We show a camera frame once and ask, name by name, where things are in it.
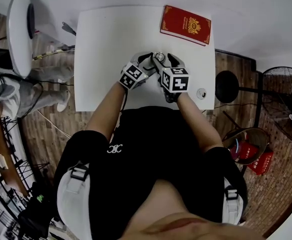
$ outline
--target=electric fan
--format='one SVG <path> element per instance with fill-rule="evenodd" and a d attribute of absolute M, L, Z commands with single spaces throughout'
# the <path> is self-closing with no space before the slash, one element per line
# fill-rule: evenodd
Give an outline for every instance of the electric fan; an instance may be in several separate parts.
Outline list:
<path fill-rule="evenodd" d="M 292 141 L 292 67 L 263 73 L 262 104 L 276 126 Z"/>
<path fill-rule="evenodd" d="M 263 107 L 275 125 L 292 141 L 292 67 L 273 67 L 262 77 L 262 89 L 240 87 L 232 72 L 222 71 L 216 77 L 216 97 L 222 103 L 230 103 L 239 91 L 262 94 Z"/>

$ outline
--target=red book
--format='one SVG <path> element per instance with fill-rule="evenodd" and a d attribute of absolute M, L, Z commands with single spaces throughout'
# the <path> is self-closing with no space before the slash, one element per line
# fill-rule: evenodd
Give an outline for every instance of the red book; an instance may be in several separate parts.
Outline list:
<path fill-rule="evenodd" d="M 211 20 L 169 5 L 165 6 L 160 32 L 200 45 L 208 45 Z"/>

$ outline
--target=person's leg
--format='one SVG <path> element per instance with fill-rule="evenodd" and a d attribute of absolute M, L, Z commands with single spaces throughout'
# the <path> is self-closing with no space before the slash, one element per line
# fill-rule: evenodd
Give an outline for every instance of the person's leg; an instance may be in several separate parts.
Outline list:
<path fill-rule="evenodd" d="M 22 82 L 20 85 L 20 107 L 17 117 L 24 116 L 29 110 L 30 113 L 43 107 L 58 104 L 58 111 L 63 111 L 70 98 L 68 90 L 41 90 L 33 87 L 32 84 Z"/>
<path fill-rule="evenodd" d="M 33 68 L 28 76 L 30 79 L 40 81 L 66 82 L 74 76 L 74 71 L 69 66 L 46 66 Z"/>

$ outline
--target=white shoulder strap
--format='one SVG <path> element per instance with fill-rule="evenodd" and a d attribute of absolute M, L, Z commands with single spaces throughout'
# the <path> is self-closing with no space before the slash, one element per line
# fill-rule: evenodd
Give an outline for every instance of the white shoulder strap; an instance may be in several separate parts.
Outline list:
<path fill-rule="evenodd" d="M 226 178 L 224 178 L 224 188 L 222 223 L 237 225 L 242 215 L 243 199 Z"/>
<path fill-rule="evenodd" d="M 76 165 L 60 180 L 57 207 L 60 218 L 75 236 L 92 240 L 89 218 L 90 176 L 88 165 Z"/>

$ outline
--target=white sneaker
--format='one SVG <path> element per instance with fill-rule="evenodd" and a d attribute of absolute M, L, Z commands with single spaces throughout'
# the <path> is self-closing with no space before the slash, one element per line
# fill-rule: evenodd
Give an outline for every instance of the white sneaker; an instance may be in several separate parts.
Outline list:
<path fill-rule="evenodd" d="M 67 82 L 67 81 L 61 80 L 60 78 L 57 79 L 57 83 L 59 83 L 59 84 L 64 84 L 65 82 Z"/>
<path fill-rule="evenodd" d="M 63 102 L 59 102 L 57 105 L 57 111 L 58 112 L 62 112 L 66 109 L 68 101 L 70 99 L 70 92 L 67 90 L 67 97 L 65 98 L 65 100 Z"/>

